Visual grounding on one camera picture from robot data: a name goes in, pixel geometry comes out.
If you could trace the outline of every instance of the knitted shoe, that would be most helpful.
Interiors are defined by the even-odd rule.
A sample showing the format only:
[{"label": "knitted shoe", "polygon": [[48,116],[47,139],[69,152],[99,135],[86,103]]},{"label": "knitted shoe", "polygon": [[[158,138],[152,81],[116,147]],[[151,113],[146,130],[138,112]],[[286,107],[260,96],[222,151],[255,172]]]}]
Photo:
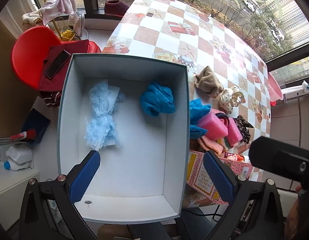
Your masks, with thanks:
[{"label": "knitted shoe", "polygon": [[124,16],[129,5],[120,0],[110,0],[104,5],[104,13],[110,15]]}]

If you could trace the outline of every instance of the pink plastic bowl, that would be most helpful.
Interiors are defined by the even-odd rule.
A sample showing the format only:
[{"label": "pink plastic bowl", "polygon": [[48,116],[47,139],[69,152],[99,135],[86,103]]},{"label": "pink plastic bowl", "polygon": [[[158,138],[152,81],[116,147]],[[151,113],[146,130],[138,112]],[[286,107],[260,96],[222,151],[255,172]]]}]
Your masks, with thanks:
[{"label": "pink plastic bowl", "polygon": [[281,88],[279,87],[278,83],[269,72],[268,72],[268,81],[269,81],[270,101],[275,102],[279,99],[283,100],[283,94],[281,92]]}]

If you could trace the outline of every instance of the white open box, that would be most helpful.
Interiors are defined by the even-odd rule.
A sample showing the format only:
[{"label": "white open box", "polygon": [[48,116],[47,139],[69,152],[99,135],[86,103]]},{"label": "white open box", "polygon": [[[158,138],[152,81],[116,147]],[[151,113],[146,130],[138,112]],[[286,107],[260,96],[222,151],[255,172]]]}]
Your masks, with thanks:
[{"label": "white open box", "polygon": [[[89,90],[104,79],[126,95],[112,115],[121,147],[99,150],[100,167],[76,208],[86,221],[100,223],[149,223],[178,217],[189,153],[185,66],[125,55],[74,54],[59,110],[59,172],[67,174],[91,150],[84,139],[91,117]],[[173,114],[151,117],[142,111],[140,96],[151,81],[171,88]]]}]

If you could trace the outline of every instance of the human hand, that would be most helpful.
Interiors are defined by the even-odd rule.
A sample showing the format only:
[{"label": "human hand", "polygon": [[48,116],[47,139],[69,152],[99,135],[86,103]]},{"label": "human hand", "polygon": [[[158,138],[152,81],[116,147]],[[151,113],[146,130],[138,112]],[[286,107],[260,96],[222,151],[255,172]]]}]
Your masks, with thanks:
[{"label": "human hand", "polygon": [[[299,190],[301,190],[301,186],[296,187],[296,193],[298,194]],[[297,232],[297,225],[299,220],[298,214],[298,200],[293,204],[290,212],[287,216],[287,223],[284,228],[284,237],[285,240],[292,239]]]}]

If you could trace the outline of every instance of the smartphone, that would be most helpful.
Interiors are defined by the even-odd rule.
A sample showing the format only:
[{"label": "smartphone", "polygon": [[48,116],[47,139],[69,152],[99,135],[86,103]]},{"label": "smartphone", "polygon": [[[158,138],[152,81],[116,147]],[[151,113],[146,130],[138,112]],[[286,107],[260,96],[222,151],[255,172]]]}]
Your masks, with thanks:
[{"label": "smartphone", "polygon": [[62,68],[63,64],[70,58],[70,56],[71,54],[66,50],[61,51],[60,54],[51,63],[51,65],[45,70],[45,76],[48,79],[52,79]]}]

